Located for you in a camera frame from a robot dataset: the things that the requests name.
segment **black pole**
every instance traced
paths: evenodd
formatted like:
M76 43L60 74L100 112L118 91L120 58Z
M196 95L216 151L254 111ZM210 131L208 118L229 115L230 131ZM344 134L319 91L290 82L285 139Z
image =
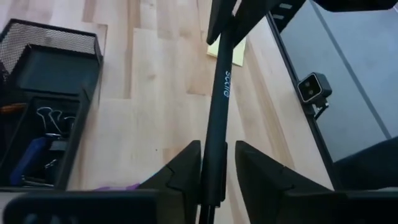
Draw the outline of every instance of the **black pole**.
M218 58L211 96L205 155L201 171L200 224L214 222L215 207L225 198L226 126L231 91L233 31L227 27L220 37Z

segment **sticky note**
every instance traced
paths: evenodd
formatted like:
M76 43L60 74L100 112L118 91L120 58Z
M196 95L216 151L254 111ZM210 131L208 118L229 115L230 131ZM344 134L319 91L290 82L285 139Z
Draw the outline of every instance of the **sticky note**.
M207 54L213 57L217 57L218 55L218 45L220 44L220 37L218 36L217 40L208 46ZM244 48L246 47L246 38L244 38L235 48L232 58L232 63L238 65L240 67L243 66L243 57L244 57Z

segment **wooden desk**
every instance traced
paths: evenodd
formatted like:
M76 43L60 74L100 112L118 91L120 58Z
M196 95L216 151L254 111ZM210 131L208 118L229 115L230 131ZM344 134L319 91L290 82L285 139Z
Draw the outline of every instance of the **wooden desk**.
M190 141L204 145L215 71L215 58L206 55L210 6L211 0L0 1L2 21L83 30L81 21L90 22L103 37L108 26L102 79L69 189L143 182ZM248 35L243 67L232 71L227 198L215 223L249 223L235 171L237 140L332 189L266 18Z

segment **black webcam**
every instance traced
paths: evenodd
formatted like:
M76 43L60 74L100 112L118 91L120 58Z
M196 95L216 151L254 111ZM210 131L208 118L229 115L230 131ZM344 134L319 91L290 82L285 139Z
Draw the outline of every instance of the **black webcam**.
M321 73L313 72L297 84L300 100L305 105L315 105L318 113L315 119L329 107L326 100L331 95L332 90L326 76Z

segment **black mesh organizer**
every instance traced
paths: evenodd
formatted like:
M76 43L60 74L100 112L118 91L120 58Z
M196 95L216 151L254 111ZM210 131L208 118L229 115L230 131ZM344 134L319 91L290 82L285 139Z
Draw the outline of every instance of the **black mesh organizer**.
M96 34L9 21L0 34L0 191L66 189L102 59Z

